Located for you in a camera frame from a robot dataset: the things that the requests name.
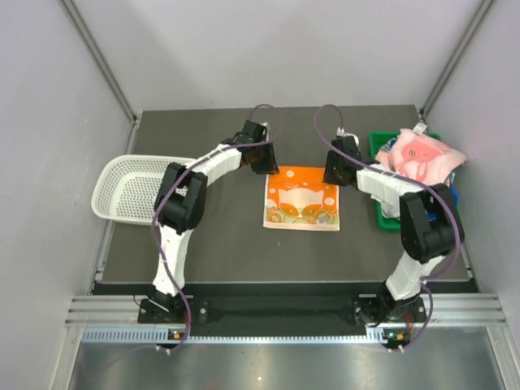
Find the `orange fox pattern towel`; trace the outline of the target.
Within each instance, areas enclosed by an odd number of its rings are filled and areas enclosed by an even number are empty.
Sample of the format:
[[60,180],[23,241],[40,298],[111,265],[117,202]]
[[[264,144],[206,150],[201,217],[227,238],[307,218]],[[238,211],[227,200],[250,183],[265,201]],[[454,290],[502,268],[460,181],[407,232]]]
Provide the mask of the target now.
[[339,187],[320,167],[281,166],[266,177],[263,226],[312,232],[340,230]]

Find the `pink patterned towel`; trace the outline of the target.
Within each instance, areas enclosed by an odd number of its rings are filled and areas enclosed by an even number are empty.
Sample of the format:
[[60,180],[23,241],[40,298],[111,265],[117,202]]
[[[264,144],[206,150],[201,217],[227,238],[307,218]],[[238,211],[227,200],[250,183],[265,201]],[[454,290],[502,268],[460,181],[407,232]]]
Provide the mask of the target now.
[[402,128],[392,145],[378,150],[375,160],[389,171],[433,185],[445,182],[466,156],[432,136]]

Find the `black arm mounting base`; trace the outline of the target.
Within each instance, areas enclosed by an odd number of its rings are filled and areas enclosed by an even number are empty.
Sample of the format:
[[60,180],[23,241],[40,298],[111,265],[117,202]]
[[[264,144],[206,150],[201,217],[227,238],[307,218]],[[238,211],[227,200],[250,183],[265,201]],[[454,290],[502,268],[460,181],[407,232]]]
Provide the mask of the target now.
[[403,327],[426,319],[420,298],[390,313],[374,296],[198,296],[188,303],[191,320],[179,298],[169,306],[144,299],[137,322],[190,323],[191,336],[351,336],[376,324]]

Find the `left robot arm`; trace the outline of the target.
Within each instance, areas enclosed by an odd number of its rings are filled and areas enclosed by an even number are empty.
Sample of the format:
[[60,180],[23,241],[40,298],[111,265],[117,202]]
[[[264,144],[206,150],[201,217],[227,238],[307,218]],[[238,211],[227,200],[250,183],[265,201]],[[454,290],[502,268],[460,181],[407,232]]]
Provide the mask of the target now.
[[191,319],[183,291],[190,238],[202,221],[209,186],[243,166],[259,175],[279,171],[268,123],[248,119],[241,131],[194,162],[167,166],[151,223],[158,245],[158,269],[148,297],[141,301],[139,323],[187,323]]

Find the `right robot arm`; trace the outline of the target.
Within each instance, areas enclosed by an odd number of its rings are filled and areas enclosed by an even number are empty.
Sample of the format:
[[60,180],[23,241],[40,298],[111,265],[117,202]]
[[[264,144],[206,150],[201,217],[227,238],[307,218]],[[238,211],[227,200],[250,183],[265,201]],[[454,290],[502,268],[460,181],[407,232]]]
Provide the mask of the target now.
[[327,143],[324,180],[357,188],[381,201],[396,201],[403,254],[394,272],[376,293],[375,322],[396,322],[405,316],[427,282],[439,276],[433,271],[449,254],[458,258],[465,232],[451,189],[440,182],[412,179],[381,164],[362,161],[358,138],[339,127]]

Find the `green plastic bin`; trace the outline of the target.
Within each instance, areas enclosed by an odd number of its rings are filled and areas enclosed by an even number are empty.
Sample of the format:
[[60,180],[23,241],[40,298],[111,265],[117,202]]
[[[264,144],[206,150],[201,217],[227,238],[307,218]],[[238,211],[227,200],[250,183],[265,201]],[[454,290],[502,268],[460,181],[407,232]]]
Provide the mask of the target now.
[[[375,132],[369,135],[370,155],[375,158],[378,150],[385,145],[392,145],[399,133],[385,134]],[[436,134],[427,134],[440,141]],[[387,170],[375,160],[368,169],[357,172],[358,188],[376,201],[376,220],[383,231],[398,232],[400,223],[400,197],[406,193],[418,193],[427,185]]]

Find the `blue patterned towel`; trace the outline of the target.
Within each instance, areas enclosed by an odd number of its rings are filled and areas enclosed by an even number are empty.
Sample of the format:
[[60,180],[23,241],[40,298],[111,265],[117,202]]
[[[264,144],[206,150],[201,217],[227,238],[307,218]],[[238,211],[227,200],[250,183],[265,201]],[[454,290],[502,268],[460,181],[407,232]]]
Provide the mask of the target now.
[[454,171],[452,171],[446,178],[446,180],[444,181],[444,184],[449,188],[450,190],[450,193],[453,197],[453,201],[455,203],[456,206],[458,206],[458,203],[459,203],[459,196],[458,196],[458,192],[454,186],[454,180],[455,180],[455,177],[456,177],[456,173]]

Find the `white perforated plastic basket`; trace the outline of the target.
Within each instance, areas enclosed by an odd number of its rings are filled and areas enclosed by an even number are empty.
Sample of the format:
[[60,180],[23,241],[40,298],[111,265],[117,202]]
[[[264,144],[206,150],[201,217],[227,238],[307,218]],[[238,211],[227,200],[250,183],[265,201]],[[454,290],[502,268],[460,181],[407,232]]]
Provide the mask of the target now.
[[125,154],[103,168],[91,199],[93,213],[116,223],[152,223],[154,203],[170,163],[189,165],[192,158]]

